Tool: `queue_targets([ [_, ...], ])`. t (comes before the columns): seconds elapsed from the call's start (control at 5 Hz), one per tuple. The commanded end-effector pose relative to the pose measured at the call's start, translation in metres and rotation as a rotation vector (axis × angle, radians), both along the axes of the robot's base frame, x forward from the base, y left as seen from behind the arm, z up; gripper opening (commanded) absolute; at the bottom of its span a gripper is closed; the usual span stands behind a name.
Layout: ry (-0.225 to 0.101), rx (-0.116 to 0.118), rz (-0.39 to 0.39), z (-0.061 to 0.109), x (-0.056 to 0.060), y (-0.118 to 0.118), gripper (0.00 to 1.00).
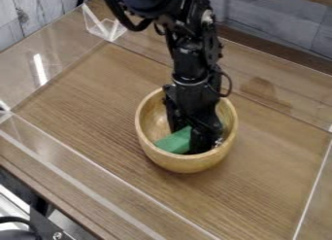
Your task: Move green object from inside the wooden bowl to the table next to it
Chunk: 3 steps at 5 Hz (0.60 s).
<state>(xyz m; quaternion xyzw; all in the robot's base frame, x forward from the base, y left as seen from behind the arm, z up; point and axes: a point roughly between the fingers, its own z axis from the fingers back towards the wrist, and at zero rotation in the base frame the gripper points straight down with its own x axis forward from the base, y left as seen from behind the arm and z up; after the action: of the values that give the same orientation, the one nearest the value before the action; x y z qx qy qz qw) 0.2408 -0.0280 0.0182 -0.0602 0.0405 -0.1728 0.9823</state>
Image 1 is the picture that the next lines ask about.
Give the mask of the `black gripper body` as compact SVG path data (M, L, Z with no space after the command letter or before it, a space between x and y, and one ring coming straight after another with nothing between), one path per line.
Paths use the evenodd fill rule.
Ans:
M215 123L221 124L215 111L223 97L220 85L221 78L205 78L196 83L175 80L172 85L163 87L164 104L171 101L176 105L192 128L195 126L212 128Z

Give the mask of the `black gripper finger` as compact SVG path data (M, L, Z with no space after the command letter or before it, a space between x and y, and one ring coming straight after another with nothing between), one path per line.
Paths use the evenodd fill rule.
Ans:
M215 123L212 128L195 126L191 130L189 154L208 152L223 139L223 125Z
M171 132L176 132L189 125L188 120L184 118L179 108L171 101L165 102L165 114Z

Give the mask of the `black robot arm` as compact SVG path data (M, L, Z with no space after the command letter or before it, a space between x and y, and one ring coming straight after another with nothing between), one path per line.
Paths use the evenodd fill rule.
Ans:
M165 37L172 83L164 86L169 130L189 130L187 154L209 151L223 137L216 115L227 77L217 62L223 43L217 39L211 0L104 0L121 25L132 32L149 26Z

